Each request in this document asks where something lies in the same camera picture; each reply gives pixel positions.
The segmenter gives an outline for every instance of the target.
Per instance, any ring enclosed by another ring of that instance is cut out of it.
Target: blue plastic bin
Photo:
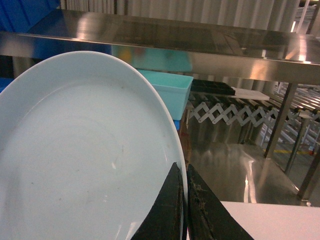
[[[0,31],[26,33],[59,4],[59,0],[0,0]]]
[[[0,93],[13,81],[13,78],[0,77]]]
[[[155,88],[173,120],[181,120],[187,105],[192,76],[138,70]]]

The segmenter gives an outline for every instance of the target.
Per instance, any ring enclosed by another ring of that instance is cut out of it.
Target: white plate
[[[130,239],[184,165],[151,84],[90,51],[49,58],[0,94],[0,151],[1,240]]]

